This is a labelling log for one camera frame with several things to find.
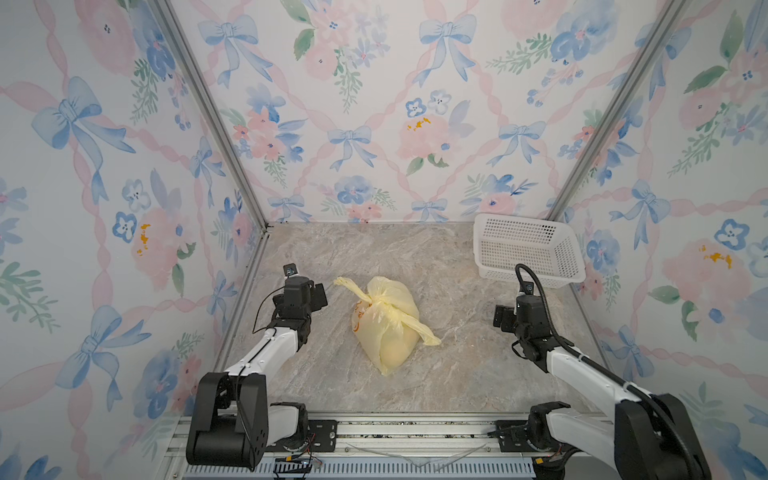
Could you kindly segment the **yellow plastic bag orange print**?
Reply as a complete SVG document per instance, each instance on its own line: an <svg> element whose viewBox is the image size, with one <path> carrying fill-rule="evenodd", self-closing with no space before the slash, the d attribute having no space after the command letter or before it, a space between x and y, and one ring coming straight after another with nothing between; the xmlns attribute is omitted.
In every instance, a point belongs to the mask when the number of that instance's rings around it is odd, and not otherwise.
<svg viewBox="0 0 768 480"><path fill-rule="evenodd" d="M358 301L351 314L352 330L377 370L388 376L404 364L419 342L439 346L441 340L420 321L410 290L401 282L373 277L366 289L338 277L334 285L352 292Z"/></svg>

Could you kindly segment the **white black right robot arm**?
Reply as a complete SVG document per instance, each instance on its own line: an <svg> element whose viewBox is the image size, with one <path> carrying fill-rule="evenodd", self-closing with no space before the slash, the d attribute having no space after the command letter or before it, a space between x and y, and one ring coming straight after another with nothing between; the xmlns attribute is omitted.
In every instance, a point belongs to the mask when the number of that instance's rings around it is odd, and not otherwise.
<svg viewBox="0 0 768 480"><path fill-rule="evenodd" d="M496 422L490 434L501 450L538 453L536 478L564 478L577 453L603 462L623 479L711 478L682 401L650 393L581 353L556 332L542 297L522 293L514 306L496 306L493 325L515 336L515 355L566 382L605 416L599 420L550 401L532 406L525 421Z"/></svg>

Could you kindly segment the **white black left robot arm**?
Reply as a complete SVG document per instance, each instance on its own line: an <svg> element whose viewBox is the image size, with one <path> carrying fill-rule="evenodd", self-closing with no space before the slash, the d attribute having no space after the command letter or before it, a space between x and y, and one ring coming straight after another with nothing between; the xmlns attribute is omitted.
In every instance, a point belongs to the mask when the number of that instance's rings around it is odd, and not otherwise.
<svg viewBox="0 0 768 480"><path fill-rule="evenodd" d="M270 403L268 383L306 345L312 314L328 306L324 285L289 276L273 304L256 346L232 366L199 381L185 450L188 464L253 471L272 446L289 452L309 449L306 406Z"/></svg>

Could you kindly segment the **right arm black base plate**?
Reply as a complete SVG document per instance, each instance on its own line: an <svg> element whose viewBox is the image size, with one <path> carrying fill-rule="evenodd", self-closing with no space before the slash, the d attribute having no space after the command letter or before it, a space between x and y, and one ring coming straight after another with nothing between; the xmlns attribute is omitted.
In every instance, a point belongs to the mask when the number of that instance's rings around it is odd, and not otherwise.
<svg viewBox="0 0 768 480"><path fill-rule="evenodd" d="M502 452L539 452L544 455L579 452L573 445L556 440L546 421L538 417L527 420L497 420L488 436L498 441Z"/></svg>

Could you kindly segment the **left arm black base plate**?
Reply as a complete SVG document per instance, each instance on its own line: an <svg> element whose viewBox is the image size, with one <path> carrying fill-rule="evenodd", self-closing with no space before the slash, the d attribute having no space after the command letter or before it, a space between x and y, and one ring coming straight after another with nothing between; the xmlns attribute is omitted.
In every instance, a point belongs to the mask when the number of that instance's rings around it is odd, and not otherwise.
<svg viewBox="0 0 768 480"><path fill-rule="evenodd" d="M309 452L333 453L338 438L338 425L336 420L309 420L305 427L300 428L300 437L278 440L269 445L267 451L294 455Z"/></svg>

